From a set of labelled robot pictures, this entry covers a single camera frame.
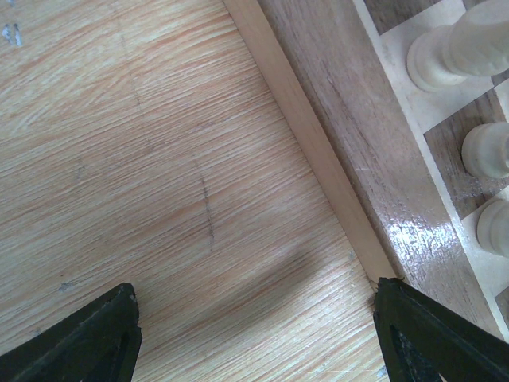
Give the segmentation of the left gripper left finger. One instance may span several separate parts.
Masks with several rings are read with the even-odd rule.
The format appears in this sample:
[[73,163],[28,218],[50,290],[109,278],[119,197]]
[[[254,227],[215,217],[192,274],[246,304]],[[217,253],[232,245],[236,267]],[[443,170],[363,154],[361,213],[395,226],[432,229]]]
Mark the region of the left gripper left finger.
[[1,355],[2,381],[131,381],[142,343],[130,283],[121,283]]

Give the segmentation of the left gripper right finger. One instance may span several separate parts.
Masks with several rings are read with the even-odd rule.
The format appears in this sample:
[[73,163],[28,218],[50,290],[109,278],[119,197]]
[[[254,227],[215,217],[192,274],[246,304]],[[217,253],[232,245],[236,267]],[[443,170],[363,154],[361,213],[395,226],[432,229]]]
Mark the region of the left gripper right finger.
[[508,343],[401,279],[379,279],[373,319],[391,381],[508,380]]

